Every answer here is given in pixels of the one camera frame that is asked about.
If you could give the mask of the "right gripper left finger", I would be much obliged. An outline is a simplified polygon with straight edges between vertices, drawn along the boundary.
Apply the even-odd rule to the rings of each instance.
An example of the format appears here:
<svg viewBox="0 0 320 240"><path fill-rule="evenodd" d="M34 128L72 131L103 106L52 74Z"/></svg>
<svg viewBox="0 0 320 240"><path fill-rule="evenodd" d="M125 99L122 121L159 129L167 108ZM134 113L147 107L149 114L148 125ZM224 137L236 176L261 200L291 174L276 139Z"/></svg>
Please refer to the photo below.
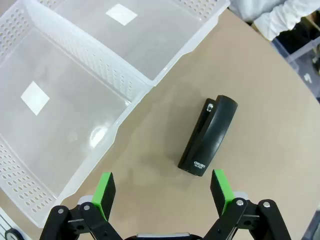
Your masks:
<svg viewBox="0 0 320 240"><path fill-rule="evenodd" d="M82 234L90 234L94 240L116 240L117 231L109 222L116 194L111 172L101 175L92 200L69 209L54 206L40 235L41 240L77 240Z"/></svg>

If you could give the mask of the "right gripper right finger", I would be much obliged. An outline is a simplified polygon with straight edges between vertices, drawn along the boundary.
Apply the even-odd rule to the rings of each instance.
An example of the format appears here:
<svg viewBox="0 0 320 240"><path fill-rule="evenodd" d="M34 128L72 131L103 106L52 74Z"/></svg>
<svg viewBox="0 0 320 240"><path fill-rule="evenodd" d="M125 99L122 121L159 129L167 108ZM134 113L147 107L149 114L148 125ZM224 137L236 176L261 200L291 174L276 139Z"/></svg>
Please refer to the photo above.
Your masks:
<svg viewBox="0 0 320 240"><path fill-rule="evenodd" d="M237 230L248 230L254 240L290 240L290 234L275 201L255 204L235 197L222 169L214 169L210 190L219 218L203 237L205 240L231 240Z"/></svg>

